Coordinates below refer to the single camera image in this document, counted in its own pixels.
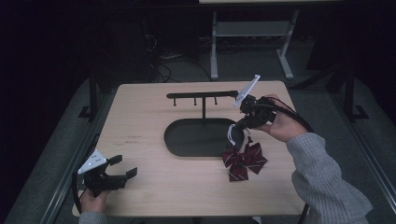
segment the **black cable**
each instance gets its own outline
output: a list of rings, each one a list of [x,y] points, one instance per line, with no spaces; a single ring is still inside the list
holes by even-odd
[[[191,61],[191,60],[177,60],[177,61],[171,61],[171,62],[167,62],[167,63],[195,63],[196,65],[198,65],[199,67],[202,68],[202,70],[204,70],[206,76],[209,78],[209,81],[212,81],[212,78],[210,76],[210,74],[206,71],[206,69],[198,62],[195,61]]]
[[[81,202],[79,201],[78,197],[78,190],[77,190],[77,173],[73,172],[72,174],[72,193],[73,199],[75,201],[76,208],[78,212],[81,214]]]
[[[310,132],[313,133],[314,129],[311,127],[311,125],[309,125],[309,123],[303,119],[303,117],[301,117],[300,115],[297,114],[296,111],[294,111],[290,106],[286,105],[285,103],[283,103],[281,100],[274,98],[274,97],[267,97],[268,99],[271,100],[276,100],[278,102],[280,102],[283,106],[285,106],[286,108],[279,106],[279,105],[266,105],[266,104],[260,104],[260,105],[252,105],[252,107],[266,107],[266,108],[271,108],[274,111],[279,111],[281,113],[286,114],[287,116],[289,116],[290,118],[296,120],[297,122],[299,122],[301,125],[303,125],[305,127],[305,129]],[[303,224],[305,217],[308,213],[309,210],[309,205],[307,203],[305,203],[304,205],[304,209],[303,212],[300,214],[300,218],[298,221],[298,224]]]

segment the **ribbon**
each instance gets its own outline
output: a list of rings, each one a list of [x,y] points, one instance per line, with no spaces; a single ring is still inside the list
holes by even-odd
[[[231,166],[230,181],[248,180],[248,168],[258,175],[264,164],[268,162],[262,155],[260,143],[250,146],[249,144],[252,142],[249,137],[244,152],[239,152],[235,146],[227,146],[224,150],[222,155],[224,165],[225,167]]]

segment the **table leg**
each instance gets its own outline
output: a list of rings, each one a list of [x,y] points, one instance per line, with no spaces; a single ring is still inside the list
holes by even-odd
[[[289,43],[291,40],[291,36],[293,34],[294,26],[297,21],[298,13],[299,13],[298,9],[294,10],[293,15],[290,20],[290,23],[289,23],[288,31],[286,32],[286,35],[285,35],[285,37],[286,37],[285,43],[283,44],[283,47],[281,49],[276,50],[277,58],[280,61],[280,64],[283,68],[283,72],[285,73],[285,76],[287,79],[293,79],[293,73],[290,70],[288,60],[286,59],[286,51],[288,50],[288,47],[289,47]]]

